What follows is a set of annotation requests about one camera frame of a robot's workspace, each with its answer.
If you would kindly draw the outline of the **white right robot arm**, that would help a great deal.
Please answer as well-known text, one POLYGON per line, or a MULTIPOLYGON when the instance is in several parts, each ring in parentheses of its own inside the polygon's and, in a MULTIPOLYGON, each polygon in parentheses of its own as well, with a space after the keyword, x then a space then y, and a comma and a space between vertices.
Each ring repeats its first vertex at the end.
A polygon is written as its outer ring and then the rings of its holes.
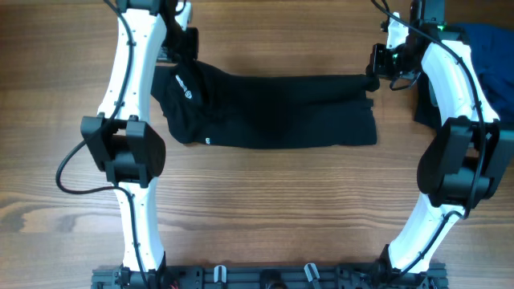
POLYGON ((376 44, 367 74, 415 84, 426 75, 441 128, 418 163, 417 203, 401 233, 385 246, 369 273, 391 284, 428 270, 432 255, 460 220, 498 188, 513 156, 513 129, 500 120, 483 94, 465 30, 444 21, 442 1, 413 1, 405 22, 385 1, 385 44, 376 44))

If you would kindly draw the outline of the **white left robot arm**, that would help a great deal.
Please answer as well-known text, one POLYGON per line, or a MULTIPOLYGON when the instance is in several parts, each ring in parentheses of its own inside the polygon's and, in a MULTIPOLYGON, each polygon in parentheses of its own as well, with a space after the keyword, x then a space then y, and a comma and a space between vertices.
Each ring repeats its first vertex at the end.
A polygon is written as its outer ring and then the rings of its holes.
POLYGON ((108 189, 115 192, 124 257, 112 273, 114 288, 172 288, 157 228, 156 188, 165 142, 150 124, 150 89, 158 62, 168 60, 167 35, 186 36, 187 1, 118 1, 116 53, 108 90, 80 132, 108 189))

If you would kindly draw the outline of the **black t-shirt with white logo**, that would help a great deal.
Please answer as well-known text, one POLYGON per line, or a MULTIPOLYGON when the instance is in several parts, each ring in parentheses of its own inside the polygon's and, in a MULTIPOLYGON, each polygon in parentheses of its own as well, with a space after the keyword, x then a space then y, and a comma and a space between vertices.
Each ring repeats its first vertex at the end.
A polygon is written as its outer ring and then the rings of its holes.
POLYGON ((306 149, 377 143, 366 75, 254 77, 198 63, 157 67, 151 94, 178 142, 245 149, 306 149))

